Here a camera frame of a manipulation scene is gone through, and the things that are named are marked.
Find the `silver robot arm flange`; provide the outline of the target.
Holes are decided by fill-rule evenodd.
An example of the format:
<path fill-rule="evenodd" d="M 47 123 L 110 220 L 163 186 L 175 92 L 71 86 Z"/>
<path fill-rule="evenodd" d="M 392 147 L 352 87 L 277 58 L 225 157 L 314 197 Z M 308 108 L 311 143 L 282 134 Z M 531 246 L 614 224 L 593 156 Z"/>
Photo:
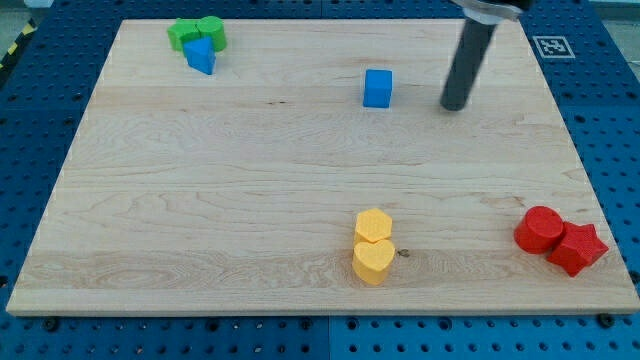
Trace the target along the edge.
<path fill-rule="evenodd" d="M 451 0 L 463 9 L 466 17 L 485 25 L 496 25 L 502 20 L 516 21 L 528 11 L 533 0 Z"/>

